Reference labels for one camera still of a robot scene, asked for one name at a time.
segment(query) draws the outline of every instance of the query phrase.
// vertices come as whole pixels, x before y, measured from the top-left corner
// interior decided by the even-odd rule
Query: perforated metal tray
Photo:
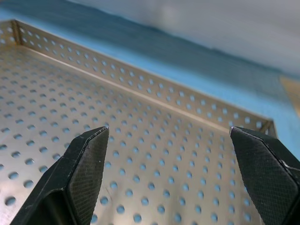
[[[103,125],[110,138],[92,224],[262,223],[229,127],[274,132],[270,120],[22,22],[0,23],[0,224],[74,137]]]

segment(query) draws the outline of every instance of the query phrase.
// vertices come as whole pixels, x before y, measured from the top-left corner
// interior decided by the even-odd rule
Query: background wall
[[[299,0],[72,0],[300,74]]]

